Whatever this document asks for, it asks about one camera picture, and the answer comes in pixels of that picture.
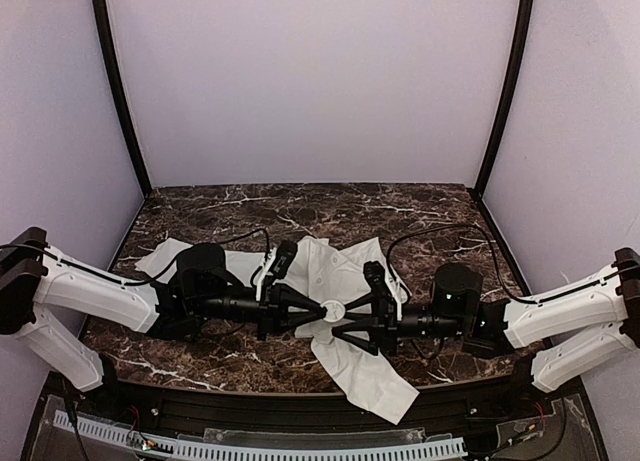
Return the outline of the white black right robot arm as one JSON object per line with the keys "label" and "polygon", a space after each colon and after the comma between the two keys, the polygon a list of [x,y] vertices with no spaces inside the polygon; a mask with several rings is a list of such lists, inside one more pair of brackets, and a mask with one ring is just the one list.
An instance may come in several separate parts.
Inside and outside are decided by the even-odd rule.
{"label": "white black right robot arm", "polygon": [[639,346],[639,255],[615,253],[612,264],[565,287],[490,303],[480,300],[483,278],[461,263],[440,266],[428,305],[405,307],[401,284],[378,262],[364,268],[369,293],[345,305],[326,301],[334,337],[372,354],[393,354],[401,338],[458,337],[481,359],[510,354],[561,333],[572,337],[528,363],[532,385],[545,393]]}

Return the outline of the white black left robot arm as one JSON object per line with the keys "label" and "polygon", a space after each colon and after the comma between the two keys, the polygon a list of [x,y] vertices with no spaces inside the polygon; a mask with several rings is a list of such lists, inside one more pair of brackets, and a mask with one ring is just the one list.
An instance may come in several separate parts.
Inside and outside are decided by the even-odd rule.
{"label": "white black left robot arm", "polygon": [[226,265],[216,243],[179,251],[158,275],[135,281],[66,257],[30,227],[1,247],[1,332],[23,342],[81,392],[110,378],[108,361],[86,347],[52,314],[68,308],[120,324],[153,339],[184,340],[211,319],[253,323],[259,339],[322,319],[326,308],[283,279],[297,254],[283,242],[264,256],[253,286]]}

